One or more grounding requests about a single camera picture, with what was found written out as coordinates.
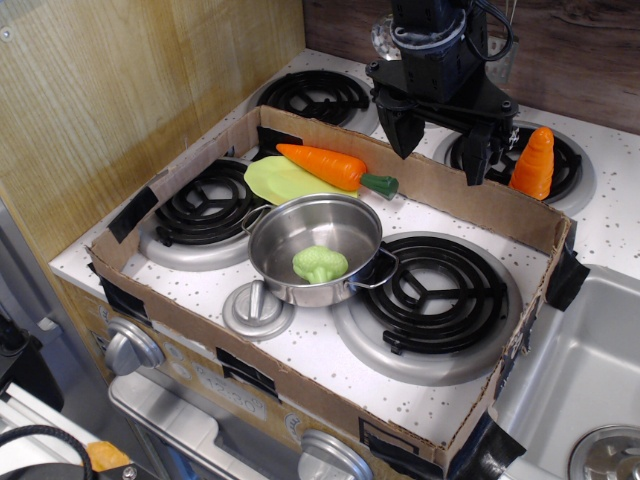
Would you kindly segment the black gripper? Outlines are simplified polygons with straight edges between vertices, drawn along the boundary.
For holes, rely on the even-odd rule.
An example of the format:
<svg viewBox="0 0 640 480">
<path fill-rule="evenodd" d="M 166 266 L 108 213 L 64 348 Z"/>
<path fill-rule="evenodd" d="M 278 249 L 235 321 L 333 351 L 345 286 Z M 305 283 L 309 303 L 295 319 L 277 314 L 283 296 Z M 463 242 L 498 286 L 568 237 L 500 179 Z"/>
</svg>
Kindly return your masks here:
<svg viewBox="0 0 640 480">
<path fill-rule="evenodd" d="M 511 49 L 515 36 L 508 17 L 499 9 L 393 9 L 389 14 L 401 59 L 379 56 L 366 70 L 389 144 L 406 159 L 423 138 L 426 122 L 470 131 L 463 170 L 468 186 L 481 185 L 505 150 L 502 129 L 518 111 L 485 72 L 487 62 Z M 488 36 L 498 34 L 506 35 L 506 46 L 490 56 Z"/>
</svg>

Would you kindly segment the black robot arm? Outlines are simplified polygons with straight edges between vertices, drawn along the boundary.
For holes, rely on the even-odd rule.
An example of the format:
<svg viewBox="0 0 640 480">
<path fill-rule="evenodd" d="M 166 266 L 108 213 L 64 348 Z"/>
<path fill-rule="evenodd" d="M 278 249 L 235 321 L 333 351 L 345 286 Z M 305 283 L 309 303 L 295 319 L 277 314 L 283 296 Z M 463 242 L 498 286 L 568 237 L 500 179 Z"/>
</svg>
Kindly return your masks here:
<svg viewBox="0 0 640 480">
<path fill-rule="evenodd" d="M 397 60 L 366 68 L 379 122 L 393 150 L 407 158 L 428 123 L 458 132 L 470 186 L 517 139 L 516 101 L 487 76 L 486 65 L 512 49 L 511 23 L 489 1 L 394 1 L 390 39 Z"/>
</svg>

